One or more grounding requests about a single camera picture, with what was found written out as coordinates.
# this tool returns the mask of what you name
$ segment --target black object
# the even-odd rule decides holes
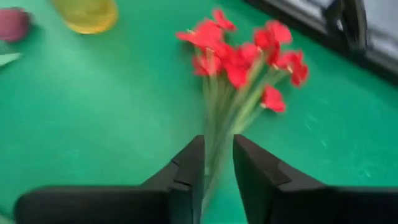
[[[398,1],[245,1],[398,84]]]
[[[193,139],[139,186],[47,187],[23,195],[17,224],[199,224],[205,144]]]
[[[398,223],[398,189],[325,185],[243,136],[235,175],[249,224]]]

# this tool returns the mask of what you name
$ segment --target green tablecloth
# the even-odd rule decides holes
[[[214,7],[239,27],[235,42],[270,17],[240,0],[118,0],[101,35],[66,28],[45,0],[2,0],[37,24],[0,68],[0,213],[42,185],[139,184],[202,130],[200,79],[174,33]],[[328,184],[398,185],[398,91],[292,31],[311,69],[288,112],[264,113],[245,135]],[[206,223],[245,223],[232,163]]]

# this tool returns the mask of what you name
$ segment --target yellow cup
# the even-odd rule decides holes
[[[51,0],[65,23],[81,34],[104,32],[116,23],[118,9],[114,0]]]

